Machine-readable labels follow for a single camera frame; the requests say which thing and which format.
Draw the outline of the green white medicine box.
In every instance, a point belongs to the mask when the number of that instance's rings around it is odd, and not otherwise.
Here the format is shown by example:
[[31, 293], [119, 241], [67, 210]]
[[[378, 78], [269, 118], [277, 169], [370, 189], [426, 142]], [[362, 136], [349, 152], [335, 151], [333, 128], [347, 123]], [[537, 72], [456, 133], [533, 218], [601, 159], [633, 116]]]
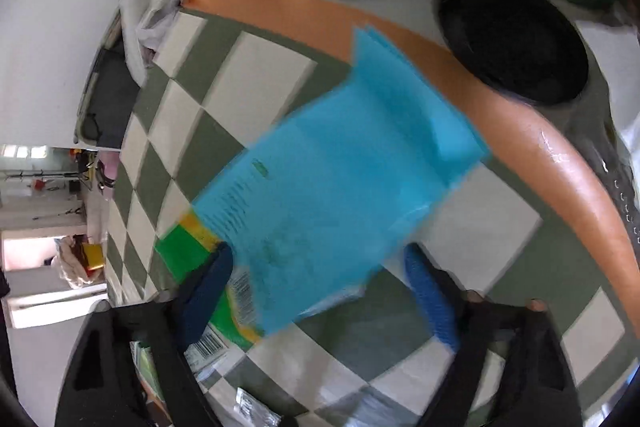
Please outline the green white medicine box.
[[188, 210], [158, 240], [155, 251], [175, 283], [160, 316], [163, 329], [152, 337], [154, 362], [175, 374], [190, 367], [186, 352], [209, 329], [246, 350], [265, 332], [255, 324], [248, 270], [234, 260], [231, 246]]

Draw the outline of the blue paper envelope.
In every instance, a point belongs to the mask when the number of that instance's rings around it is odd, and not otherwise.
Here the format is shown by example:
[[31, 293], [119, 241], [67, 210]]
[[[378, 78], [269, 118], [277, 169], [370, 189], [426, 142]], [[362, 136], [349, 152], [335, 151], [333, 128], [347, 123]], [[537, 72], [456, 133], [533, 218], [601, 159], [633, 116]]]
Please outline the blue paper envelope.
[[265, 335], [354, 287], [487, 155], [474, 126], [372, 28], [347, 79], [278, 124], [194, 202], [248, 270]]

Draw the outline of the green white checkered tablecloth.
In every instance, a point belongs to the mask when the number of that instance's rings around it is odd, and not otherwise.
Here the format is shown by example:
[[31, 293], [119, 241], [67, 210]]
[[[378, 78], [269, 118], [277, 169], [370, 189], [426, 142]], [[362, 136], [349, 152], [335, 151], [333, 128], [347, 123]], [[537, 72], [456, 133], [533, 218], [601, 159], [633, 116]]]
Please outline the green white checkered tablecloth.
[[180, 0], [129, 118], [108, 224], [116, 305], [182, 283], [219, 244], [231, 279], [189, 349], [221, 426], [246, 395], [302, 426], [412, 426], [454, 346], [404, 248], [484, 301], [541, 299], [578, 416], [639, 370], [634, 199], [608, 90], [576, 28], [510, 31], [492, 58], [578, 90], [542, 108], [442, 46], [333, 0]]

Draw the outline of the black round bowl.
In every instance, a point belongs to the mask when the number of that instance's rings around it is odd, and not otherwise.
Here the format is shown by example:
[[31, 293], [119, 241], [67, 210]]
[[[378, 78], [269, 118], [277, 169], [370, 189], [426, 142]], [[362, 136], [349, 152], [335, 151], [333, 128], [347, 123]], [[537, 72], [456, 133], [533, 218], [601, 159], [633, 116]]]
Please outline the black round bowl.
[[548, 0], [436, 0], [454, 57], [499, 92], [538, 106], [573, 102], [589, 78], [586, 47]]

